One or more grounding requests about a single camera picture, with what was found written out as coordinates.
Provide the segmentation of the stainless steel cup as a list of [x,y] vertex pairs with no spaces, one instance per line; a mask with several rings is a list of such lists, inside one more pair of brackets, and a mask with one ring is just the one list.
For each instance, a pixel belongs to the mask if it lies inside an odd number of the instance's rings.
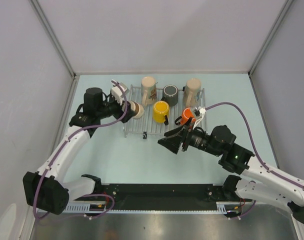
[[140,119],[145,113],[144,107],[140,103],[137,103],[132,100],[130,100],[129,103],[130,103],[132,118],[136,120]]

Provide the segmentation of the orange mug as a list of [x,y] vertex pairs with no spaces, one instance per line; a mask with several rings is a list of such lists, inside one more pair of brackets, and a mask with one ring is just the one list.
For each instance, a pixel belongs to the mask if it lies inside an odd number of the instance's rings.
[[196,119],[191,111],[191,107],[185,108],[181,115],[174,121],[174,124],[176,126],[184,125],[188,122],[188,120],[191,118],[191,123],[194,124],[196,122]]

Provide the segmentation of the silver wire dish rack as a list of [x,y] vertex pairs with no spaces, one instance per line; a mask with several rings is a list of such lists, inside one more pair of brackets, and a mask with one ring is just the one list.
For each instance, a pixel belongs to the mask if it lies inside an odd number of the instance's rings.
[[[160,101],[162,98],[163,88],[157,88],[157,101]],[[127,137],[128,134],[138,134],[144,140],[149,136],[163,136],[165,132],[171,131],[177,127],[175,120],[181,116],[182,111],[184,110],[183,105],[183,95],[184,91],[182,89],[178,92],[178,103],[175,106],[170,107],[169,110],[169,124],[165,125],[164,123],[157,123],[153,120],[153,104],[144,107],[144,114],[139,119],[131,119],[123,126],[124,137]],[[141,96],[141,87],[130,85],[130,90],[128,94],[130,101],[142,103]],[[205,89],[202,88],[199,95],[199,105],[201,107],[206,106],[205,101]],[[207,128],[207,116],[205,115],[203,120],[197,125],[202,128],[205,132],[208,131]]]

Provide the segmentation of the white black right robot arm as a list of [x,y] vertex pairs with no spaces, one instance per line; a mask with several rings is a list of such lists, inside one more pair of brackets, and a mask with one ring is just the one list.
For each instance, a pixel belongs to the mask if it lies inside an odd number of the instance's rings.
[[219,157],[219,165],[230,172],[222,185],[227,200],[251,199],[272,205],[304,224],[304,180],[261,161],[235,140],[236,136],[225,125],[216,126],[207,134],[199,127],[185,124],[166,132],[158,144],[174,154],[194,147]]

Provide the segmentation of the beige decorated mug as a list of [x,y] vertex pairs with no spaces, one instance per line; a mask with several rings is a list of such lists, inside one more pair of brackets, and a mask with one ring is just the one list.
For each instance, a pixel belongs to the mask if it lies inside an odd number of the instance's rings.
[[152,76],[141,80],[141,104],[146,107],[157,101],[157,82]]

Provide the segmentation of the yellow mug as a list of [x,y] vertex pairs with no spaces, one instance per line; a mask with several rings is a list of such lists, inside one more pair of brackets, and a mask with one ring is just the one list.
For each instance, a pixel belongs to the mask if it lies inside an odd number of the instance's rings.
[[153,105],[152,118],[156,123],[169,125],[170,106],[167,102],[160,100]]

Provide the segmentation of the dark green mug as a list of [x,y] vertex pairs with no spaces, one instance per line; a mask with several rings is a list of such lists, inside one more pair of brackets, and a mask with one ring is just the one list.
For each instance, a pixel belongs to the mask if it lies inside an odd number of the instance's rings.
[[162,101],[174,107],[179,101],[179,90],[175,85],[169,84],[162,89]]

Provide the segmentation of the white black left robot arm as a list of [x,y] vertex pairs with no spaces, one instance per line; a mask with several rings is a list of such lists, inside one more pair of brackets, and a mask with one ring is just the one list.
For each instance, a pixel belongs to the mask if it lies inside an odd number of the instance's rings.
[[104,127],[103,119],[114,117],[115,122],[126,123],[133,116],[126,99],[129,89],[123,83],[114,83],[106,95],[101,88],[88,88],[83,103],[69,122],[62,141],[36,172],[28,171],[22,181],[26,202],[33,210],[61,214],[69,201],[82,197],[97,200],[104,192],[99,177],[83,174],[80,178],[64,182],[65,175],[79,150]]

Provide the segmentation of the beige plain mug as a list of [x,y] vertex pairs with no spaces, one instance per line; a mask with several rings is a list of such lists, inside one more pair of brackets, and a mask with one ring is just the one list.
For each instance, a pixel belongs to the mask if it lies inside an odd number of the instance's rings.
[[185,108],[195,107],[199,104],[202,83],[198,78],[189,79],[183,91],[182,103]]

